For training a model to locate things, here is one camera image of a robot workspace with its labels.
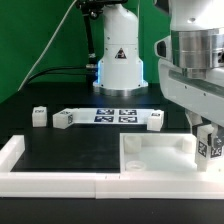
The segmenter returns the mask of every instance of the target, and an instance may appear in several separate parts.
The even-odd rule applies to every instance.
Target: warning triangle label
[[[127,57],[126,57],[126,55],[124,53],[124,50],[122,48],[118,51],[118,53],[115,56],[115,58],[117,58],[117,59],[127,59]]]

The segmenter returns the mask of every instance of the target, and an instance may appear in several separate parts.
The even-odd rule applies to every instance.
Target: green backdrop
[[[0,1],[0,102],[17,91],[37,60],[72,0],[7,0]],[[137,11],[137,0],[125,7]],[[153,7],[152,0],[140,1],[139,47],[144,61],[145,79],[157,83],[158,58],[154,43],[169,33],[169,18]],[[103,55],[102,16],[92,21],[94,44]],[[52,66],[85,65],[87,45],[81,12],[73,8],[49,51],[35,72]],[[81,77],[44,77],[46,81],[83,81]]]

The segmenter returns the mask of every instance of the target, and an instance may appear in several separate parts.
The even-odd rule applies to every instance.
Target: black cable
[[[37,78],[37,77],[40,77],[40,76],[43,76],[43,75],[48,75],[48,74],[56,74],[56,75],[95,75],[95,71],[90,71],[88,73],[85,73],[85,74],[71,74],[71,73],[57,73],[56,71],[62,71],[62,70],[82,70],[82,69],[86,69],[86,67],[84,66],[80,66],[80,67],[73,67],[73,66],[60,66],[60,67],[53,67],[53,68],[48,68],[48,69],[45,69],[41,72],[38,72],[34,75],[32,75],[31,77],[29,77],[29,79],[27,79],[27,81],[24,83],[23,86],[26,86],[29,82],[31,82],[33,79]]]
[[[87,45],[88,45],[88,52],[89,52],[89,63],[97,64],[97,58],[96,58],[94,44],[93,44],[93,36],[92,36],[89,14],[87,14],[86,10],[82,10],[82,14],[83,14],[83,19],[84,19],[85,28],[86,28],[86,37],[87,37]]]

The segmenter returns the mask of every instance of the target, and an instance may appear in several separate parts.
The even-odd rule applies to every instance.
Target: black tabletop
[[[46,106],[48,125],[32,127],[32,110]],[[159,85],[145,95],[110,97],[85,84],[34,83],[0,105],[0,148],[25,136],[26,151],[13,172],[120,172],[119,134],[149,133],[145,125],[52,127],[64,108],[137,108],[165,111],[163,133],[189,133],[184,109],[164,99]],[[223,200],[1,198],[1,223],[223,223]]]

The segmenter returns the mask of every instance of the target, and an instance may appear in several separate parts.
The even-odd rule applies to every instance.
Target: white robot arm
[[[127,1],[78,0],[77,3],[84,17],[97,19],[101,13],[104,17],[104,56],[99,60],[98,79],[93,88],[106,95],[131,96],[147,91],[138,50],[139,20],[121,5]],[[91,46],[89,51],[95,57]]]
[[[224,8],[223,0],[155,0],[171,16],[170,36],[155,44],[161,89],[186,108],[197,131],[199,170],[224,167]]]

